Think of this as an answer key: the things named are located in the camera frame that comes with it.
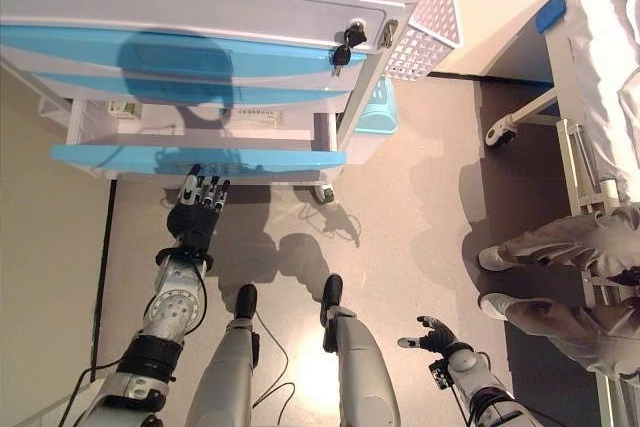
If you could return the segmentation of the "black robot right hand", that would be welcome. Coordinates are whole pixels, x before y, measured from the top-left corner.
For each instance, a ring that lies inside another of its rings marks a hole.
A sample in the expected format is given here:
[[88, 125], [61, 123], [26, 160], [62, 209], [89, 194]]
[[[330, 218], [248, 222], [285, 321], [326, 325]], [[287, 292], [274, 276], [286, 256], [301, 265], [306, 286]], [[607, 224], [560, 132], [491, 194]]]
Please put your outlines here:
[[401, 337], [397, 341], [399, 347], [444, 354], [450, 345], [458, 341], [449, 327], [435, 317], [418, 316], [416, 321], [428, 330], [427, 334], [421, 337]]

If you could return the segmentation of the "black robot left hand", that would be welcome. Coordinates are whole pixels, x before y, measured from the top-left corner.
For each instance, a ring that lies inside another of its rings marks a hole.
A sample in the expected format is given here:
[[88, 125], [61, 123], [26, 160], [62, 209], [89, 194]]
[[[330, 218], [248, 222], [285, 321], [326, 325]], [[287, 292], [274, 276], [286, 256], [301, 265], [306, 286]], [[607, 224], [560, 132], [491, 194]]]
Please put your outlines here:
[[201, 164], [194, 164], [168, 215], [170, 234], [190, 251], [207, 253], [209, 250], [230, 187], [229, 180], [222, 183], [219, 180], [217, 176], [206, 176]]

